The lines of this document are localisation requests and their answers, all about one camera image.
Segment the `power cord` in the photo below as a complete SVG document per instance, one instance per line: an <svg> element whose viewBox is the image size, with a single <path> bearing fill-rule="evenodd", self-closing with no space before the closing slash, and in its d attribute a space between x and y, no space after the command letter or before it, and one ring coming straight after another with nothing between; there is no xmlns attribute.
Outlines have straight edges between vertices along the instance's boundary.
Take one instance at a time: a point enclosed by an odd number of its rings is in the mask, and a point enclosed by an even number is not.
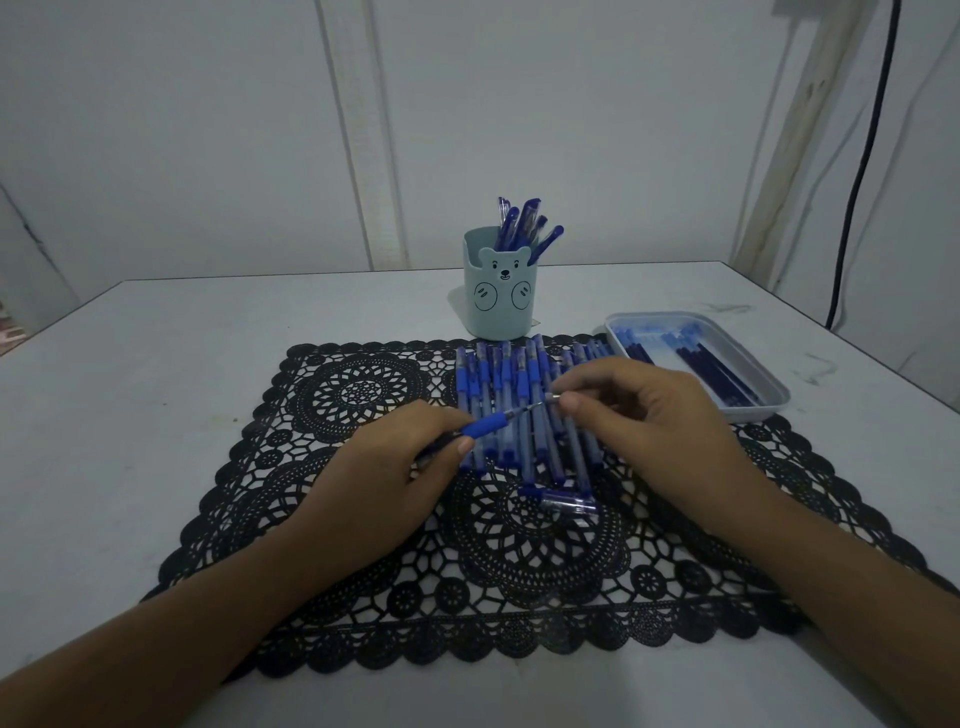
<svg viewBox="0 0 960 728"><path fill-rule="evenodd" d="M860 193L860 184L870 162L870 154L874 150L876 127L880 123L880 112L883 110L883 95L887 90L887 79L890 77L890 64L894 58L894 47L897 45L897 28L900 26L901 0L893 0L890 9L890 28L887 31L887 44L883 49L883 64L880 67L880 79L876 84L874 110L870 115L870 129L867 131L867 141L863 145L863 155L860 157L860 167L856 170L850 198L847 200L847 212L843 220L843 232L840 233L840 248L837 251L836 269L833 271L833 293L830 295L830 311L827 314L826 328L833 328L833 319L836 317L837 305L840 303L840 283L843 282L843 261L847 255L847 242L850 238L850 226L853 221L853 209L856 207L856 197Z"/></svg>

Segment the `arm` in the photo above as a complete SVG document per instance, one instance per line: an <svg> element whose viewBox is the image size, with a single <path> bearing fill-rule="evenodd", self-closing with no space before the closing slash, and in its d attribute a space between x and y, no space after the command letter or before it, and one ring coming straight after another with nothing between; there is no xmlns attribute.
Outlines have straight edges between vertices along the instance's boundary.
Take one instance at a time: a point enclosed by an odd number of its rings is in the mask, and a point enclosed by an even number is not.
<svg viewBox="0 0 960 728"><path fill-rule="evenodd" d="M4 725L180 723L275 624L423 523L472 441L412 483L410 463L469 419L418 401L360 428L284 524L0 682Z"/></svg>
<svg viewBox="0 0 960 728"><path fill-rule="evenodd" d="M774 486L695 377L604 358L553 389L578 425L770 575L907 713L960 724L960 600Z"/></svg>

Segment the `black lace placemat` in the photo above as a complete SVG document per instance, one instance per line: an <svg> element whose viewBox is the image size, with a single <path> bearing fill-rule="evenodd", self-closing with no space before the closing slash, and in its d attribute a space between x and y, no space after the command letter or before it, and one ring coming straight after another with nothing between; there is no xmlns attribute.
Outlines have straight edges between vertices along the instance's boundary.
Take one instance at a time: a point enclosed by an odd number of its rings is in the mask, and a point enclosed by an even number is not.
<svg viewBox="0 0 960 728"><path fill-rule="evenodd" d="M589 338L544 343L559 357ZM416 399L455 406L458 346L471 343L290 349L144 598L286 519L357 426ZM734 430L754 462L799 502L956 591L783 417ZM551 482L543 466L538 479ZM650 493L610 453L593 474L595 515L540 510L517 495L519 485L516 471L493 467L459 475L406 543L303 605L230 678L254 667L281 677L304 664L333 672L353 660L379 669L401 656L426 665L447 650L475 661L494 649L521 658L540 645L567 654L584 641L606 650L629 639L659 646L675 634L702 643L717 629L749 638L761 626L789 634L804 621L763 573Z"/></svg>

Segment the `light blue pen holder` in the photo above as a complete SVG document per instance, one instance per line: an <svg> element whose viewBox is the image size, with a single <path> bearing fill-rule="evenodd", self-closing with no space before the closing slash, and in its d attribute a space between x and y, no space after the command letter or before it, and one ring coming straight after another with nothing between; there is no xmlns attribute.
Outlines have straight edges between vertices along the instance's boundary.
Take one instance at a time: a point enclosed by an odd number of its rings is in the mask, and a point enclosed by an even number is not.
<svg viewBox="0 0 960 728"><path fill-rule="evenodd" d="M534 315L537 264L527 265L530 248L497 252L499 228L476 228L464 235L464 289L467 329L491 341L526 336Z"/></svg>

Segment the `hand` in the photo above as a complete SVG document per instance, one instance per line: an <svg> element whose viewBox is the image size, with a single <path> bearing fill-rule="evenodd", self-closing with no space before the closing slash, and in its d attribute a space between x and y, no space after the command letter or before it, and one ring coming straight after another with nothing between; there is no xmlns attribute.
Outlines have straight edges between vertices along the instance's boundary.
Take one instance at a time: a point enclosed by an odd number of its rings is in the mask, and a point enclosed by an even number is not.
<svg viewBox="0 0 960 728"><path fill-rule="evenodd" d="M466 412L417 400L353 433L317 476L283 527L323 550L324 581L386 556L426 521L473 440L440 450L414 479L410 465L442 433L472 422Z"/></svg>
<svg viewBox="0 0 960 728"><path fill-rule="evenodd" d="M743 488L769 485L694 375L611 356L574 367L553 391L577 425L706 528Z"/></svg>

